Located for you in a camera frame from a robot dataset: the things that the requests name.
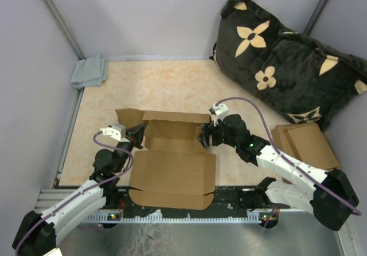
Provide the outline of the brown cardboard box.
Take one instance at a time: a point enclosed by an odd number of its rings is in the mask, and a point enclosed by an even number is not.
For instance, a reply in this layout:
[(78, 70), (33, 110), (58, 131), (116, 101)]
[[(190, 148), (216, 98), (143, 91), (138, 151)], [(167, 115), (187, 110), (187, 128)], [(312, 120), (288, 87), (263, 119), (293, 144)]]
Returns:
[(216, 156), (198, 141), (209, 114), (116, 110), (119, 124), (146, 125), (134, 153), (129, 196), (140, 206), (204, 210), (214, 198)]

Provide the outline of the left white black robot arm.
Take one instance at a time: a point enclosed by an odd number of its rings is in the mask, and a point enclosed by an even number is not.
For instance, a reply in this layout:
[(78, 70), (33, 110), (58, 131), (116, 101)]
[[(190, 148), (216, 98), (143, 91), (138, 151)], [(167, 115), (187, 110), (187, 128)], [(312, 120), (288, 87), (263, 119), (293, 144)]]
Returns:
[(28, 212), (12, 247), (16, 255), (45, 255), (89, 215), (118, 204), (116, 184), (132, 168), (134, 148), (142, 149), (147, 125), (131, 128), (115, 124), (101, 128), (93, 141), (102, 147), (94, 159), (93, 173), (77, 190), (40, 213)]

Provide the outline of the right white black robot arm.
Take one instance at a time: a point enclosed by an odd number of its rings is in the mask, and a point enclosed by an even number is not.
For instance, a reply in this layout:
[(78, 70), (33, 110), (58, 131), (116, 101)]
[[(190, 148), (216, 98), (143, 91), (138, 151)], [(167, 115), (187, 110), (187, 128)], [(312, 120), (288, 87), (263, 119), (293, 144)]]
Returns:
[(265, 179), (257, 185), (255, 199), (262, 208), (285, 204), (308, 212), (328, 229), (339, 231), (359, 204), (343, 171), (315, 168), (287, 155), (268, 140), (251, 134), (238, 114), (204, 123), (198, 141), (204, 148), (228, 145), (241, 160), (270, 170), (288, 181)]

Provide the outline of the large flat cardboard box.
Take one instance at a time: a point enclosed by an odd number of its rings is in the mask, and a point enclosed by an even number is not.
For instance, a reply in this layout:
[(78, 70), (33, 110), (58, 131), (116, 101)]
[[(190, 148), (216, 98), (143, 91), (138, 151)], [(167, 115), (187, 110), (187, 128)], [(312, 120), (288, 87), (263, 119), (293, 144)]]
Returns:
[(276, 126), (272, 131), (271, 135), (275, 142), (275, 145), (277, 148), (279, 148), (281, 151), (287, 153), (288, 155), (295, 157), (295, 154), (292, 151), (292, 148), (290, 146), (290, 142), (288, 141), (288, 138), (286, 137), (285, 130), (290, 127), (299, 126), (299, 125), (278, 125)]

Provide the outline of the small flat cardboard box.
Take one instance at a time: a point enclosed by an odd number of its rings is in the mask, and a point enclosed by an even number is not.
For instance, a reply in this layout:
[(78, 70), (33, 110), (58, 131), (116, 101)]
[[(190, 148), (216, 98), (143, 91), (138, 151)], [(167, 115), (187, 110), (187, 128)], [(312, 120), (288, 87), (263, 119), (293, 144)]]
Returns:
[(341, 167), (318, 124), (290, 127), (285, 134), (297, 159), (328, 171)]

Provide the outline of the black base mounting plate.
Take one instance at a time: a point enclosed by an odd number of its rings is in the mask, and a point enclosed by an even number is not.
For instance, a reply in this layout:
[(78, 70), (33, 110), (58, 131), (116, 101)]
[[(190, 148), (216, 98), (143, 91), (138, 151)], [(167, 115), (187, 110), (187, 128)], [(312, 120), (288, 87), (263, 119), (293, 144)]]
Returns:
[(159, 210), (164, 218), (245, 218), (257, 209), (272, 209), (275, 203), (254, 186), (217, 186), (214, 198), (204, 210), (140, 206), (132, 201), (129, 187), (115, 190), (103, 210), (116, 210), (123, 218), (146, 217)]

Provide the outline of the grey folded cloth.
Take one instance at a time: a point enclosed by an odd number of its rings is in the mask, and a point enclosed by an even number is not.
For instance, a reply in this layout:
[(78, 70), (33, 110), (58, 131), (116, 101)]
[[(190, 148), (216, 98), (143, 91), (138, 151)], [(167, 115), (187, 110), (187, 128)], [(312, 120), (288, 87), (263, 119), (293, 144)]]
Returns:
[(108, 79), (108, 62), (100, 54), (77, 62), (71, 77), (71, 86), (82, 89), (101, 86)]

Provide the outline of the black floral plush cushion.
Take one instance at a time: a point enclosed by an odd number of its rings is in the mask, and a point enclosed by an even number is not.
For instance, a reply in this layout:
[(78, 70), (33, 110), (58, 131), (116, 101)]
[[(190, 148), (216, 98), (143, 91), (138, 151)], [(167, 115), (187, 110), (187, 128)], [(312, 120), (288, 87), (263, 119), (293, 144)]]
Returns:
[(326, 129), (366, 92), (366, 61), (284, 26), (252, 0), (228, 0), (213, 47), (216, 66), (294, 124)]

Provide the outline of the white paper corner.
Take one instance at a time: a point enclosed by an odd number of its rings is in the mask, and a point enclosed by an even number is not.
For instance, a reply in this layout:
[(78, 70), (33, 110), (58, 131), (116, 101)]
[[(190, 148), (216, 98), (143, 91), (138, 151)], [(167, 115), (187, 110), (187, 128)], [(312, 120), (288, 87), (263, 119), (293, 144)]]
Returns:
[(63, 256), (60, 248), (55, 248), (52, 249), (51, 251), (47, 252), (46, 254), (44, 254), (43, 256)]

